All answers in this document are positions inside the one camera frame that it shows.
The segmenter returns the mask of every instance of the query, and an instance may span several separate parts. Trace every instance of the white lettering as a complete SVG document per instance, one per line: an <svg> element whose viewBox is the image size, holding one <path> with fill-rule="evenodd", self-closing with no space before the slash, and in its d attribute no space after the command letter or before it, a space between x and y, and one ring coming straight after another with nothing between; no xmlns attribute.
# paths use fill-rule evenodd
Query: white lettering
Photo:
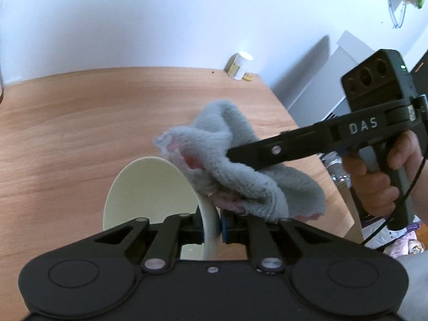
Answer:
<svg viewBox="0 0 428 321"><path fill-rule="evenodd" d="M372 124L372 128L377 127L376 117L370 118L370 123Z"/></svg>
<svg viewBox="0 0 428 321"><path fill-rule="evenodd" d="M369 130L369 127L364 121L361 121L361 131Z"/></svg>
<svg viewBox="0 0 428 321"><path fill-rule="evenodd" d="M358 127L355 123L351 123L349 125L349 130L350 130L351 135L354 135L356 132L358 132Z"/></svg>

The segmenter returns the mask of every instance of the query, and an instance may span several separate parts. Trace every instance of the wood grain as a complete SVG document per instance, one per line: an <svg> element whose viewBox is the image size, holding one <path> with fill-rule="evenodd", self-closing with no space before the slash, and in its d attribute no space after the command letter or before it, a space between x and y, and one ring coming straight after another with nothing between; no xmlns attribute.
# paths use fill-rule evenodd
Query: wood grain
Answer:
<svg viewBox="0 0 428 321"><path fill-rule="evenodd" d="M153 137L189 124L215 99L237 104L261 138L296 128L258 76L235 81L222 71L92 70L5 89L0 106L2 320L26 314L17 288L25 263L101 231L104 201L120 170L141 156L159 155ZM289 165L312 176L327 195L327 215L311 224L343 236L353 220L322 163L312 156ZM222 258L233 256L231 248Z"/></svg>

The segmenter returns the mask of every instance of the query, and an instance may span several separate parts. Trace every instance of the finger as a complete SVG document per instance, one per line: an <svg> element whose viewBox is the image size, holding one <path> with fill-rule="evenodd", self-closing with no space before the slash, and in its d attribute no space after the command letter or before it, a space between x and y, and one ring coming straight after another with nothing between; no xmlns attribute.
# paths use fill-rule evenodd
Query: finger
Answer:
<svg viewBox="0 0 428 321"><path fill-rule="evenodd" d="M377 171L364 176L352 176L352 186L360 194L373 194L391 186L391 179L387 174Z"/></svg>
<svg viewBox="0 0 428 321"><path fill-rule="evenodd" d="M347 173L354 176L364 176L367 173L367 166L364 161L353 154L343 157L343 168Z"/></svg>
<svg viewBox="0 0 428 321"><path fill-rule="evenodd" d="M393 203L399 197L400 192L397 187L390 186L373 194L357 193L357 195L361 199L363 207L368 212L367 209L379 209Z"/></svg>
<svg viewBox="0 0 428 321"><path fill-rule="evenodd" d="M393 170L398 170L414 153L420 154L418 137L413 131L405 131L398 137L388 153L388 166Z"/></svg>
<svg viewBox="0 0 428 321"><path fill-rule="evenodd" d="M380 208L367 208L365 210L372 216L387 217L395 210L395 203L389 203Z"/></svg>

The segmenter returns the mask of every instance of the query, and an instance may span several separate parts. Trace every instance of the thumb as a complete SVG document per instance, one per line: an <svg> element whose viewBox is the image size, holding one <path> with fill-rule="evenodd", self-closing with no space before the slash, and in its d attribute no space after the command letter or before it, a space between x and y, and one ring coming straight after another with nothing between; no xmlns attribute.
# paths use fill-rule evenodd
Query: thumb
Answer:
<svg viewBox="0 0 428 321"><path fill-rule="evenodd" d="M393 170L398 170L416 152L420 153L419 140L413 131L402 133L388 153L387 163Z"/></svg>

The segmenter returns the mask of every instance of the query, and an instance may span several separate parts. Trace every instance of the person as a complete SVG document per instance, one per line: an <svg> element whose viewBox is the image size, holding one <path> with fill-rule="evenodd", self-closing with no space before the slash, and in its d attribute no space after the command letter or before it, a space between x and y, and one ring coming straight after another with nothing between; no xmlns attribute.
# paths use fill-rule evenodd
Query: person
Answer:
<svg viewBox="0 0 428 321"><path fill-rule="evenodd" d="M402 133L388 153L391 169L404 166L409 183L414 179L423 160L419 140L413 131ZM399 197L397 187L391 185L389 176L377 171L370 173L358 155L343 158L343 167L351 175L352 186L364 209L373 216L388 216L395 209ZM412 192L414 212L428 224L428 167L425 167Z"/></svg>

